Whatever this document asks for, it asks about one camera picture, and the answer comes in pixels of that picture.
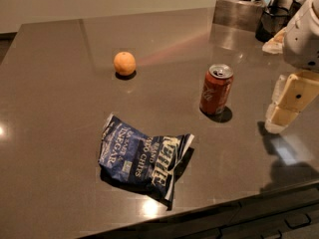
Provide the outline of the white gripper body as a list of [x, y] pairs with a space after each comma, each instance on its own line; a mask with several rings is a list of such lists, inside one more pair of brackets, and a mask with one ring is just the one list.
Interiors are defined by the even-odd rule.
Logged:
[[295, 68], [319, 71], [319, 0], [306, 0], [289, 21], [283, 58]]

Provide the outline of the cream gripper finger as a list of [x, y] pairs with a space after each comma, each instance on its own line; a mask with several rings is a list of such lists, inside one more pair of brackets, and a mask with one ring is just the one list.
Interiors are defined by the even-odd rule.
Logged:
[[273, 94], [272, 94], [272, 101], [275, 104], [278, 104], [280, 102], [286, 82], [287, 82], [287, 77], [284, 75], [280, 75], [278, 80], [276, 81]]
[[319, 95], [319, 74], [299, 71], [287, 77], [283, 95], [278, 104], [271, 101], [265, 120], [270, 133], [281, 133]]

